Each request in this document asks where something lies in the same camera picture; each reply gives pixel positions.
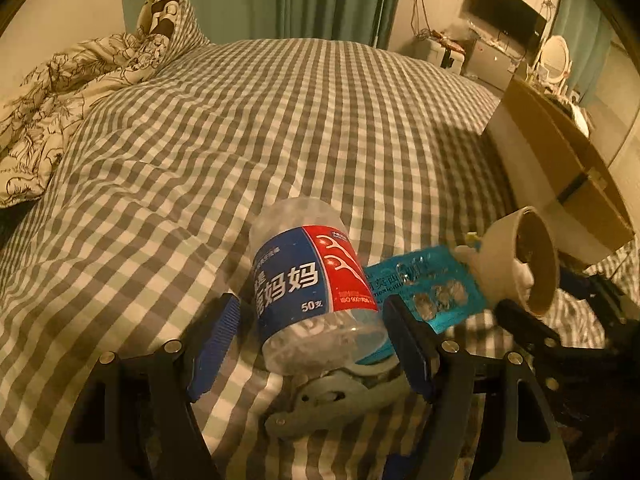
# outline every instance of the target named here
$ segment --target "cable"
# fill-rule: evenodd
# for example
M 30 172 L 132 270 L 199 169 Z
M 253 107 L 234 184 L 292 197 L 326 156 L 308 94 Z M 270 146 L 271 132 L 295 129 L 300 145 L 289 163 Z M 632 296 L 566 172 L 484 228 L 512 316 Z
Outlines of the cable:
M 528 48 L 524 49 L 524 54 L 522 54 L 522 57 L 518 58 L 516 61 L 519 63 L 521 62 L 523 59 L 525 59 L 525 57 L 527 57 L 527 52 L 529 51 Z
M 427 18 L 427 9 L 424 6 L 424 0 L 422 1 L 422 14 L 424 15 L 424 21 L 427 28 L 420 28 L 420 16 L 418 15 L 418 0 L 414 0 L 414 10 L 411 14 L 411 30 L 414 32 L 414 36 L 418 40 L 426 40 L 431 36 L 431 27 L 429 26 L 429 19 Z
M 554 5 L 552 0 L 544 0 L 542 2 L 542 4 L 540 5 L 540 14 L 542 14 L 542 10 L 545 9 L 545 16 L 544 18 L 549 22 L 549 20 L 551 20 L 551 16 L 553 14 L 553 9 L 556 6 Z

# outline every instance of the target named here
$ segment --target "screw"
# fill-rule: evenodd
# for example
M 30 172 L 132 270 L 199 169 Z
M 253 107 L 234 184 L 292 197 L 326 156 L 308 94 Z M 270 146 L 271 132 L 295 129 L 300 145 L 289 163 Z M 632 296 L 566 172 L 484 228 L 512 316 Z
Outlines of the screw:
M 513 365 L 521 365 L 523 361 L 522 356 L 517 352 L 509 352 L 507 359 Z
M 116 358 L 116 354 L 114 354 L 113 352 L 105 352 L 100 356 L 99 361 L 100 361 L 100 364 L 108 365 L 115 358 Z
M 460 350 L 460 345 L 451 339 L 445 339 L 442 342 L 442 349 L 448 354 L 455 354 Z
M 175 354 L 182 349 L 182 343 L 177 339 L 171 339 L 171 341 L 167 341 L 164 343 L 164 351 L 168 354 Z
M 552 392 L 556 392 L 556 391 L 558 391 L 558 388 L 560 388 L 560 384 L 553 377 L 547 377 L 545 379 L 545 385 Z

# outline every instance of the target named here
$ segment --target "blue gripper pad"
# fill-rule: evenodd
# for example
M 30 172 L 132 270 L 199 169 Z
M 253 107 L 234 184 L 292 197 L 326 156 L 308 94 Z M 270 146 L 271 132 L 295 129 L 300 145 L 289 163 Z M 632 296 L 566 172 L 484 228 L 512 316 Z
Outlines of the blue gripper pad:
M 379 311 L 387 296 L 399 294 L 415 319 L 426 319 L 438 334 L 486 308 L 486 300 L 473 277 L 445 246 L 393 256 L 366 267 L 364 273 Z M 358 364 L 373 364 L 393 353 L 387 339 Z
M 187 396 L 196 402 L 213 386 L 240 325 L 240 301 L 223 294 L 209 303 L 186 338 L 184 371 Z

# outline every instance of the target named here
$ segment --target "television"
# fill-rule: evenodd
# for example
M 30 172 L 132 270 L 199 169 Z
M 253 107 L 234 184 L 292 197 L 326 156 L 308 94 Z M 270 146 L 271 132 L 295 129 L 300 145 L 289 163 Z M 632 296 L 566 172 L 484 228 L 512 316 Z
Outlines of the television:
M 469 12 L 532 52 L 540 44 L 546 20 L 522 0 L 472 0 Z

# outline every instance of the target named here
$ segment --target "gray checkered bedsheet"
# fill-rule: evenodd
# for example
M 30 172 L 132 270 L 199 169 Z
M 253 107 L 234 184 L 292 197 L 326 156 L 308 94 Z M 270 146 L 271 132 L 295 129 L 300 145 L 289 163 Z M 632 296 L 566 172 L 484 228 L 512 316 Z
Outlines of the gray checkered bedsheet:
M 511 209 L 479 144 L 496 105 L 425 62 L 321 40 L 202 44 L 98 104 L 0 253 L 10 447 L 44 478 L 101 352 L 153 351 L 215 291 L 250 301 L 249 227 L 276 200 L 329 202 L 364 264 L 485 231 Z M 619 252 L 604 270 L 637 290 L 635 245 Z M 414 395 L 340 431 L 269 439 L 262 422 L 288 383 L 264 371 L 245 314 L 248 328 L 194 406 L 224 476 L 372 479 L 386 455 L 412 448 L 426 412 Z M 603 343 L 593 314 L 565 294 L 547 322 L 566 344 Z M 452 332 L 471 352 L 511 345 L 489 312 Z

